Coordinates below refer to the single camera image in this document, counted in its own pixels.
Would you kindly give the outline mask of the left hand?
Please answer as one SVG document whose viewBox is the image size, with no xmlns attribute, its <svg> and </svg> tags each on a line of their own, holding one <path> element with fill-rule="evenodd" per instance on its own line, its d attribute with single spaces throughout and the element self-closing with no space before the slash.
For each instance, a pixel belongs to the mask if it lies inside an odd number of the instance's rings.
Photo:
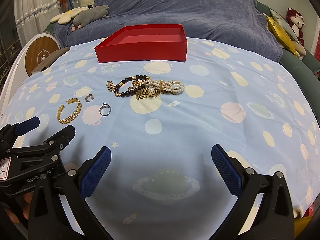
<svg viewBox="0 0 320 240">
<path fill-rule="evenodd" d="M 14 224 L 18 224 L 20 222 L 19 217 L 17 216 L 18 212 L 20 212 L 26 220 L 29 220 L 29 212 L 32 198 L 33 191 L 18 197 L 16 199 L 17 208 L 14 208 L 14 211 L 12 211 L 10 206 L 4 204 L 2 205 L 4 211 Z"/>
</svg>

